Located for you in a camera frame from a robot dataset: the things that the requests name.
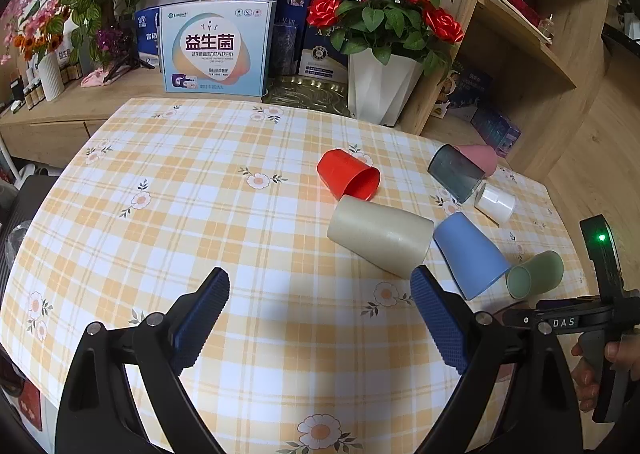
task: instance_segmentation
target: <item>beige cup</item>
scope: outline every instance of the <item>beige cup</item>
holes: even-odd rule
[[[345,195],[326,235],[377,267],[408,279],[424,262],[433,226],[417,214]]]

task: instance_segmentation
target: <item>gold tray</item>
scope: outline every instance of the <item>gold tray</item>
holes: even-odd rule
[[[265,104],[305,108],[351,118],[347,107],[347,85],[298,75],[270,78]]]

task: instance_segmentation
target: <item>screw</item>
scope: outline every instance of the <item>screw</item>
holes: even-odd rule
[[[101,329],[102,326],[99,322],[92,322],[89,326],[86,327],[86,332],[89,333],[89,335],[95,335]]]
[[[482,326],[489,326],[493,321],[494,318],[491,317],[491,314],[485,311],[479,311],[476,313],[476,322]]]
[[[554,329],[551,328],[551,325],[545,320],[538,323],[538,331],[542,333],[542,335],[550,335],[553,330]]]
[[[164,320],[164,315],[156,311],[155,313],[152,313],[146,318],[146,323],[149,326],[157,326],[159,323],[162,322],[162,320]]]

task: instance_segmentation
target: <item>red cup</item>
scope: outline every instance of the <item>red cup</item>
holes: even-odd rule
[[[338,200],[348,194],[368,201],[380,185],[379,170],[369,167],[341,149],[332,149],[322,155],[316,170]]]

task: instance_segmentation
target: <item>checkered tablecloth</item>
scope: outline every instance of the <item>checkered tablecloth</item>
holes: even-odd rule
[[[413,453],[458,381],[415,309],[409,282],[335,245],[336,200],[316,164],[340,147],[382,172],[373,198],[438,224],[463,211],[512,263],[553,249],[552,297],[586,293],[580,262],[545,187],[506,169],[514,193],[498,227],[427,173],[438,142],[302,109],[132,99],[66,168],[34,218],[4,296],[0,341],[54,404],[85,326],[165,312],[215,267],[228,304],[182,383],[228,453]],[[456,291],[433,243],[428,267]],[[471,302],[510,303],[504,280]],[[139,373],[150,438],[167,447]],[[474,442],[486,440],[497,384]]]

